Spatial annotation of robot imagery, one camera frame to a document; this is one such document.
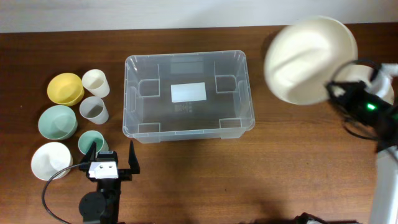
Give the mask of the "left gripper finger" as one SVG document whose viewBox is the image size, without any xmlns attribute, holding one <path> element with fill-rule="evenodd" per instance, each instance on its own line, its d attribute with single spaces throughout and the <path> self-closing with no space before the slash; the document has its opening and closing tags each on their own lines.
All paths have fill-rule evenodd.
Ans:
<svg viewBox="0 0 398 224">
<path fill-rule="evenodd" d="M 140 173 L 140 165 L 139 165 L 139 162 L 137 160 L 137 156 L 136 156 L 136 153 L 135 153 L 133 141 L 130 141 L 130 144 L 129 144 L 129 159 L 128 159 L 128 163 L 129 163 L 129 166 L 130 166 L 131 173 Z"/>
<path fill-rule="evenodd" d="M 92 142 L 88 152 L 83 156 L 81 163 L 93 162 L 96 159 L 96 142 Z"/>
</svg>

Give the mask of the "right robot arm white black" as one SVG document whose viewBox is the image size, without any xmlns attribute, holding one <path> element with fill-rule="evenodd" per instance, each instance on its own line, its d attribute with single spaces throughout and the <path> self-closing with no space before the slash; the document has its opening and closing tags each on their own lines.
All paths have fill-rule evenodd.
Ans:
<svg viewBox="0 0 398 224">
<path fill-rule="evenodd" d="M 358 81 L 338 75 L 352 65 L 365 65 L 372 73 Z M 330 103 L 343 115 L 343 121 L 359 122 L 373 128 L 374 137 L 349 133 L 357 138 L 376 141 L 376 189 L 369 223 L 397 223 L 397 106 L 388 101 L 393 92 L 392 77 L 396 63 L 378 64 L 357 59 L 344 63 L 325 85 Z"/>
</svg>

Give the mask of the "cream large bowl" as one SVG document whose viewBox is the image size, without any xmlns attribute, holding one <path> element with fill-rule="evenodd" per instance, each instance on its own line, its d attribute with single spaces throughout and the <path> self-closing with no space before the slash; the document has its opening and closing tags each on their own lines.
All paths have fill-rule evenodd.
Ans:
<svg viewBox="0 0 398 224">
<path fill-rule="evenodd" d="M 336 19 L 317 16 L 283 28 L 264 60 L 268 88 L 280 100 L 313 105 L 328 99 L 325 84 L 344 63 L 358 58 L 352 32 Z"/>
</svg>

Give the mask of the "white small bowl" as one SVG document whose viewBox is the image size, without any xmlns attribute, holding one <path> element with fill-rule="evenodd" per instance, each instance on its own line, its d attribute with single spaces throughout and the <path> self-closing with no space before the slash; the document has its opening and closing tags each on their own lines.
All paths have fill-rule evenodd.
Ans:
<svg viewBox="0 0 398 224">
<path fill-rule="evenodd" d="M 69 148 L 60 142 L 49 142 L 35 151 L 31 160 L 31 170 L 36 178 L 49 180 L 58 171 L 73 164 Z"/>
</svg>

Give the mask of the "beige large bowl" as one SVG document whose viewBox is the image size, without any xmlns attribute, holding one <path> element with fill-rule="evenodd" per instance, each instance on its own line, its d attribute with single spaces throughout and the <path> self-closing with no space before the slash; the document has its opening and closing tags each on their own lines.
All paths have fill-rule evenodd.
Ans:
<svg viewBox="0 0 398 224">
<path fill-rule="evenodd" d="M 365 65 L 348 65 L 335 79 L 337 82 L 364 81 L 366 91 L 377 95 L 389 104 L 394 104 L 392 79 L 397 76 L 396 63 L 383 63 L 376 78 L 371 81 L 373 68 Z"/>
</svg>

